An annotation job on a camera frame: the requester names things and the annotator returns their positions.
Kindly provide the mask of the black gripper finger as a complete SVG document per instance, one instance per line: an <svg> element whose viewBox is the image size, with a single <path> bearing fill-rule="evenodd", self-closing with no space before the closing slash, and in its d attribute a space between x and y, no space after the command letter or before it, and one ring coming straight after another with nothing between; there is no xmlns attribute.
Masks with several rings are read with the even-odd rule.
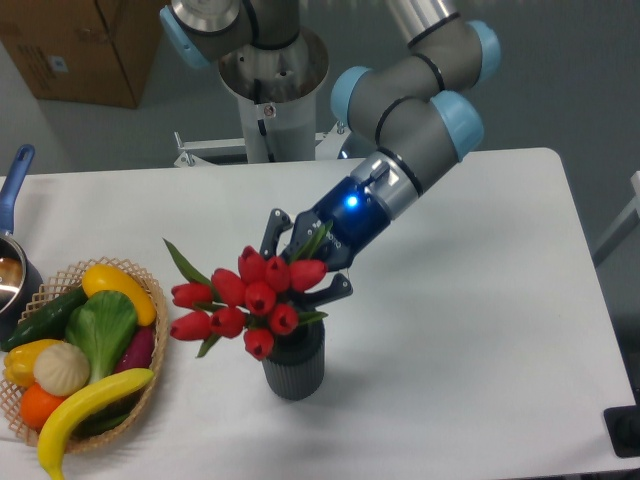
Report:
<svg viewBox="0 0 640 480"><path fill-rule="evenodd" d="M345 275L335 275L331 284L321 290L300 293L294 299L294 305L301 311L314 311L317 307L344 299L353 293L351 281Z"/></svg>
<svg viewBox="0 0 640 480"><path fill-rule="evenodd" d="M281 235L293 228L291 217L282 209L271 210L262 238L259 253L262 258L276 255Z"/></svg>

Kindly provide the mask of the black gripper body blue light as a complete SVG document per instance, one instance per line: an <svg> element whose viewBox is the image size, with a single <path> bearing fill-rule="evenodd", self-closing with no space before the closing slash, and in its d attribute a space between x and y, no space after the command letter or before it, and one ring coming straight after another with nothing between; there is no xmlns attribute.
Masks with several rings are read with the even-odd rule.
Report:
<svg viewBox="0 0 640 480"><path fill-rule="evenodd" d="M352 265L354 257L390 224L390 219L372 194L356 180L346 177L310 210L297 215L292 232L292 256L316 230L330 223L331 228L311 256L322 260L329 270Z"/></svg>

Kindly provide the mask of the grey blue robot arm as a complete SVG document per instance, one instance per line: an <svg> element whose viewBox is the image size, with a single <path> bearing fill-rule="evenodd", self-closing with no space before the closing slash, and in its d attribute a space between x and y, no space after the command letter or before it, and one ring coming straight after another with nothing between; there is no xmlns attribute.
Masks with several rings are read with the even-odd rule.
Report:
<svg viewBox="0 0 640 480"><path fill-rule="evenodd" d="M311 209L270 215L260 252L287 260L316 258L333 273L329 287L295 293L303 311L348 296L354 257L470 151L484 135L464 90L492 76L501 48L483 22L462 20L449 1L388 5L409 56L383 71L346 70L331 109L375 150ZM326 78L322 40L300 23L295 1L174 1L160 20L174 48L194 68L216 65L236 97L244 145L254 163L315 155L315 96Z"/></svg>

